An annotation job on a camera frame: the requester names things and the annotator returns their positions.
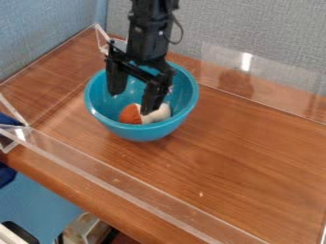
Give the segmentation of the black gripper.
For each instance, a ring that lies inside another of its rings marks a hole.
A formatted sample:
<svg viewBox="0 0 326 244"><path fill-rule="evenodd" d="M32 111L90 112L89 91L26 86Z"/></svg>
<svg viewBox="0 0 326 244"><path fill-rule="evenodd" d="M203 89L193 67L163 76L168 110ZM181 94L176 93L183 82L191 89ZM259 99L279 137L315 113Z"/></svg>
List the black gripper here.
<svg viewBox="0 0 326 244"><path fill-rule="evenodd" d="M165 61L175 17L129 17L128 36L130 44L126 51L136 57L130 60L126 55L109 47L109 57L105 59L106 88L112 95L121 94L125 89L126 77L137 77L144 83L141 98L141 115L156 111L169 92L173 68Z"/></svg>

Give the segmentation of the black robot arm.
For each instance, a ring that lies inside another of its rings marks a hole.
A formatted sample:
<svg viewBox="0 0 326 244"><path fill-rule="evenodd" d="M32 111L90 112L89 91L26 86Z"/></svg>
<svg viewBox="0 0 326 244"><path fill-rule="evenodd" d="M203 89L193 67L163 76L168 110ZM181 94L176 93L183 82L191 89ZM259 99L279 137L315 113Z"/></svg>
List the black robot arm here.
<svg viewBox="0 0 326 244"><path fill-rule="evenodd" d="M165 55L168 46L176 44L171 40L171 34L177 2L179 0L130 0L125 51L117 48L114 41L108 41L106 90L110 95L121 94L129 75L142 81L145 89L141 115L159 109L176 75L165 61Z"/></svg>

